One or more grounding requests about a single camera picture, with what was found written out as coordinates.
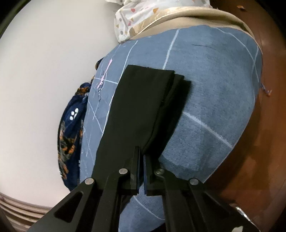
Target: wall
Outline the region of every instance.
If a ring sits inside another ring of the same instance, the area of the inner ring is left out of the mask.
[[[79,85],[117,44],[104,0],[32,0],[0,39],[0,192],[54,206],[69,191],[57,164],[57,129]]]

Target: black folded cloth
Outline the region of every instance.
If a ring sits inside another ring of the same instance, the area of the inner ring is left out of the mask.
[[[96,153],[92,177],[100,189],[133,157],[135,146],[143,155],[162,153],[184,106],[189,84],[183,78],[170,70],[126,67]]]

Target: paw print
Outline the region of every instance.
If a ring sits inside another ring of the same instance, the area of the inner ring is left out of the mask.
[[[77,114],[78,114],[78,108],[76,108],[74,111],[71,112],[71,116],[70,116],[69,119],[70,119],[71,121],[74,120],[75,117],[77,116]]]

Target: wooden floor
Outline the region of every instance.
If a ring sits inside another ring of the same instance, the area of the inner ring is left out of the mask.
[[[262,83],[273,91],[268,97],[260,90],[241,139],[207,184],[218,189],[226,201],[235,201],[266,232],[286,205],[285,38],[254,0],[213,0],[211,5],[250,27],[263,52]]]

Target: blue bedding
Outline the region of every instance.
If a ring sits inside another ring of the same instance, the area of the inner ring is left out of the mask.
[[[92,174],[113,95],[128,64],[175,70],[192,82],[178,125],[159,161],[179,178],[205,182],[231,152],[253,111],[262,69],[256,42],[240,30],[200,25],[115,47],[99,65],[89,93],[81,182]],[[122,212],[119,231],[151,231],[162,223],[161,197],[147,197],[141,187]]]

